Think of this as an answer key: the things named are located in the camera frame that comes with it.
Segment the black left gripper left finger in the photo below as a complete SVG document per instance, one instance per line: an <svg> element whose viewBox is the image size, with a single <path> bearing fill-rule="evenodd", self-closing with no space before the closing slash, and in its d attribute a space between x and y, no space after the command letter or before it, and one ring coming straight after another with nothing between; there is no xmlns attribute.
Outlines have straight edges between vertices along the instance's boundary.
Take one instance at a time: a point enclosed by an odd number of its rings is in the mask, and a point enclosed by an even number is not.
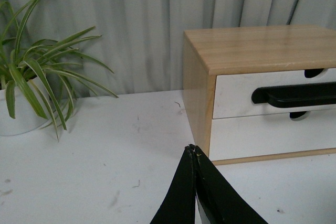
<svg viewBox="0 0 336 224"><path fill-rule="evenodd" d="M185 147L167 194L151 223L195 222L194 148L192 144Z"/></svg>

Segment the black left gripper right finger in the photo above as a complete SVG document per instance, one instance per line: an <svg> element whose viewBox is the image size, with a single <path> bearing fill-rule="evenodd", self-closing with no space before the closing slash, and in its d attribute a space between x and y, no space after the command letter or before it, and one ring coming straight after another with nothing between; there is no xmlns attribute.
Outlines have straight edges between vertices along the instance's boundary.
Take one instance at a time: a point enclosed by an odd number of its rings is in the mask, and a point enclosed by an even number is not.
<svg viewBox="0 0 336 224"><path fill-rule="evenodd" d="M266 223L230 185L205 153L192 146L196 195L202 223Z"/></svg>

